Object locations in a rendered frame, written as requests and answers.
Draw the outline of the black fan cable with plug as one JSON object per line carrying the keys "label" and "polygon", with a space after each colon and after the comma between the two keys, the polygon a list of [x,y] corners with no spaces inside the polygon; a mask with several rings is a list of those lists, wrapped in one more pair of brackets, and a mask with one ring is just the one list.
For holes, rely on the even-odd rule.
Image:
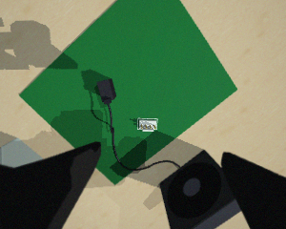
{"label": "black fan cable with plug", "polygon": [[152,166],[154,166],[155,164],[158,164],[158,163],[170,162],[170,163],[173,163],[176,166],[178,166],[181,169],[181,171],[183,171],[183,169],[178,164],[174,163],[173,161],[168,161],[168,160],[156,162],[156,163],[150,165],[149,167],[145,167],[145,168],[142,168],[142,169],[129,169],[129,168],[125,167],[120,162],[120,160],[119,160],[119,158],[118,158],[118,156],[116,154],[116,150],[115,150],[115,146],[114,146],[114,127],[112,126],[112,111],[111,111],[111,107],[110,107],[110,103],[112,103],[112,100],[114,100],[116,98],[114,85],[113,85],[112,79],[102,80],[102,81],[98,81],[96,83],[97,83],[97,87],[98,87],[98,90],[99,90],[102,102],[104,102],[104,105],[108,104],[108,108],[109,108],[109,111],[110,111],[110,118],[111,118],[112,145],[113,145],[115,156],[116,156],[118,162],[120,163],[120,165],[123,168],[125,168],[125,169],[127,169],[129,171],[140,171],[140,170],[148,169],[148,168],[150,168],[150,167],[152,167]]}

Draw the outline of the green circuit board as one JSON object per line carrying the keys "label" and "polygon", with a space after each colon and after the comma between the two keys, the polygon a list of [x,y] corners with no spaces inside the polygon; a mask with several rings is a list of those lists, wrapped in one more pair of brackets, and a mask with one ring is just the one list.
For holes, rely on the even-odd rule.
{"label": "green circuit board", "polygon": [[117,0],[19,96],[114,186],[238,90],[180,0]]}

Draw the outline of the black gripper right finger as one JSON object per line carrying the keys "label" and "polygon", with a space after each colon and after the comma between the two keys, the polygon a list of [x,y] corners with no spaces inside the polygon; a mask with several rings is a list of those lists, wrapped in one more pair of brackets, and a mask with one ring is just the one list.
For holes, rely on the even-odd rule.
{"label": "black gripper right finger", "polygon": [[220,164],[250,229],[286,229],[286,177],[231,153]]}

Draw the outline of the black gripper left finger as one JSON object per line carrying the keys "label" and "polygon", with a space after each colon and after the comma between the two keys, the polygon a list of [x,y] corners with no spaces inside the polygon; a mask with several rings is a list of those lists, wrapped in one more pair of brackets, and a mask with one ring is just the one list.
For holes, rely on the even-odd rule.
{"label": "black gripper left finger", "polygon": [[100,156],[95,141],[19,167],[0,165],[0,229],[62,229]]}

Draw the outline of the black cooling fan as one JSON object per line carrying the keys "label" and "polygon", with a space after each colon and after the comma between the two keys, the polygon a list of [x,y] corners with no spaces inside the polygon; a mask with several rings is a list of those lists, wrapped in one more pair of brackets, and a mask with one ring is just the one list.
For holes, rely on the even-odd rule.
{"label": "black cooling fan", "polygon": [[159,183],[171,229],[215,229],[241,212],[222,167],[203,150]]}

